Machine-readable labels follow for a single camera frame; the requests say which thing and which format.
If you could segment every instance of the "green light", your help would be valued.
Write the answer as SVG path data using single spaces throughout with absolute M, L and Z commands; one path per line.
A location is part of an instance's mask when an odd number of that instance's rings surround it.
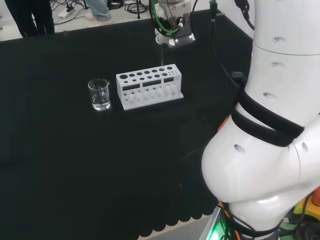
M 214 231 L 208 240 L 219 240 L 219 235 L 217 231 Z
M 220 240 L 219 234 L 225 234 L 225 226 L 218 220 L 209 232 L 206 240 Z

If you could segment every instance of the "jeans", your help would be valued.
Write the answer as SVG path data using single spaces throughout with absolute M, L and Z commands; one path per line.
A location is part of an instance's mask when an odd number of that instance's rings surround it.
M 92 15 L 95 16 L 98 21 L 104 22 L 111 18 L 105 0 L 85 0 L 85 2 L 91 9 Z

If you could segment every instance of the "white shoe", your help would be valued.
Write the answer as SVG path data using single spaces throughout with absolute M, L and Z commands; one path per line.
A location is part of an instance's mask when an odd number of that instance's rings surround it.
M 95 21 L 95 20 L 97 20 L 97 18 L 92 15 L 92 12 L 86 13 L 84 17 L 85 17 L 86 19 L 90 20 L 90 21 Z
M 98 21 L 98 20 L 95 20 L 94 21 L 94 26 L 97 27 L 97 26 L 104 26 L 104 25 L 110 25 L 110 24 L 114 24 L 115 21 L 114 19 L 111 17 L 110 19 L 106 20 L 106 21 Z

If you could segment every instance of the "orange cable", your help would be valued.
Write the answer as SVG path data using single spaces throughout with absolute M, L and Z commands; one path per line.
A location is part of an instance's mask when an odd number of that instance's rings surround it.
M 224 206 L 224 204 L 222 203 L 222 201 L 220 201 L 219 199 L 218 199 L 218 201 L 219 201 L 219 204 L 220 204 L 223 208 L 225 208 L 225 206 Z M 226 210 L 224 210 L 224 213 L 225 213 L 225 215 L 227 215 L 228 218 L 230 218 L 230 216 L 229 216 L 229 214 L 227 213 Z M 234 231 L 235 231 L 236 238 L 237 238 L 238 240 L 241 240 L 239 233 L 238 233 L 236 230 L 234 230 Z

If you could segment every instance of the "black strap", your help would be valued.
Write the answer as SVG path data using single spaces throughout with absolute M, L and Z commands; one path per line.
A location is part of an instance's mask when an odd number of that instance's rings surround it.
M 235 125 L 237 125 L 242 131 L 257 139 L 265 141 L 266 143 L 279 147 L 286 147 L 293 141 L 292 137 L 288 136 L 284 132 L 261 126 L 260 124 L 249 120 L 237 110 L 233 111 L 231 117 Z
M 282 116 L 275 114 L 269 109 L 253 100 L 246 91 L 242 91 L 239 96 L 239 103 L 251 116 L 276 131 L 286 133 L 293 139 L 297 138 L 303 131 L 304 127 L 300 126 Z
M 223 204 L 224 204 L 224 208 L 229 211 L 228 204 L 227 203 L 223 203 Z M 258 237 L 262 237 L 262 236 L 265 236 L 268 234 L 272 234 L 273 232 L 275 232 L 279 228 L 279 226 L 281 224 L 281 222 L 279 222 L 279 224 L 276 227 L 269 229 L 269 230 L 266 230 L 266 231 L 252 231 L 250 228 L 234 221 L 234 219 L 230 219 L 229 217 L 227 217 L 223 210 L 221 211 L 221 213 L 222 212 L 224 214 L 224 219 L 227 221 L 228 226 L 231 226 L 231 228 L 233 230 L 236 230 L 240 234 L 248 235 L 253 238 L 258 238 Z

